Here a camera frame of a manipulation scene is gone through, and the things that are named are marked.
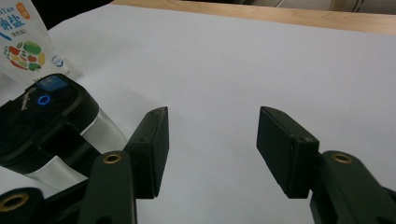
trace wooden table edge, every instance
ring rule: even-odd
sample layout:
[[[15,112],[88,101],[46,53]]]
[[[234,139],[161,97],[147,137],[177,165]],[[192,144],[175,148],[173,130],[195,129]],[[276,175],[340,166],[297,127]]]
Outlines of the wooden table edge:
[[[186,11],[259,21],[273,21],[381,35],[396,35],[396,15],[282,7],[256,7],[179,0],[114,0],[112,4]]]

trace brass insert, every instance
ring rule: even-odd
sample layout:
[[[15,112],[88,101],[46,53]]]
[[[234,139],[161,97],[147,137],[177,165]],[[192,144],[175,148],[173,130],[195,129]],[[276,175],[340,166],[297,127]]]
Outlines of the brass insert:
[[[334,154],[332,154],[332,158],[338,162],[345,163],[345,164],[350,164],[353,162],[353,160],[352,160],[352,158],[350,158],[350,156],[343,154],[343,153],[334,153]]]
[[[113,164],[120,161],[122,158],[119,154],[110,154],[103,159],[103,162],[106,164]]]
[[[0,202],[0,212],[9,212],[24,205],[29,200],[29,194],[19,192],[6,197]]]

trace white tabletop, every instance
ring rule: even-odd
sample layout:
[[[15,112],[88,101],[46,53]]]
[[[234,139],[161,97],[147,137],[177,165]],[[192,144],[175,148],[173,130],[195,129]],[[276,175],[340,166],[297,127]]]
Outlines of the white tabletop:
[[[49,33],[125,135],[169,108],[162,189],[137,201],[139,223],[313,223],[309,200],[287,199],[256,148],[262,105],[396,189],[395,36],[111,5]],[[0,77],[1,104],[22,91]],[[3,168],[0,179],[2,192],[55,193]]]

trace cable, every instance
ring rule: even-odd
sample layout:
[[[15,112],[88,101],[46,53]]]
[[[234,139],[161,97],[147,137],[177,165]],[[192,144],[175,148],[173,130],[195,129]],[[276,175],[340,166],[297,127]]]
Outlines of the cable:
[[[353,9],[352,9],[351,12],[354,12],[354,11],[355,11],[355,8],[356,8],[356,6],[358,5],[359,1],[360,1],[360,0],[356,0],[355,6],[353,7]]]
[[[364,0],[361,0],[361,5],[359,6],[357,12],[359,12],[361,10],[361,7],[363,6]]]

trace blue indicator light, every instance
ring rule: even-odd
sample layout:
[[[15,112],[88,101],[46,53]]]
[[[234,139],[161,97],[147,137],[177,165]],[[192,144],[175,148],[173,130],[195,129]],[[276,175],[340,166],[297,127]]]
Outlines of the blue indicator light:
[[[50,97],[48,95],[42,95],[38,98],[37,103],[40,105],[47,105],[50,102]]]

